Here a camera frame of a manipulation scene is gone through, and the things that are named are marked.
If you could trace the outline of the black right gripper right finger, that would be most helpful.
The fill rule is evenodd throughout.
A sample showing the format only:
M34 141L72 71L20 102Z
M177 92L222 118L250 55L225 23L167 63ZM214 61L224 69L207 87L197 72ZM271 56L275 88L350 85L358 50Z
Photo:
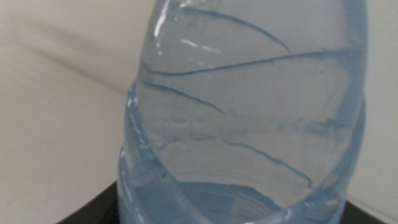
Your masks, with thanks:
M347 201L343 212L343 224L386 224Z

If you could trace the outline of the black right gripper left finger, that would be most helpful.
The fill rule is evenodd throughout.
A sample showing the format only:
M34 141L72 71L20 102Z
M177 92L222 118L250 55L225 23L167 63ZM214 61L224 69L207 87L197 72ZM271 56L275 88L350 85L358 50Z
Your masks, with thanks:
M57 224L119 224L116 182Z

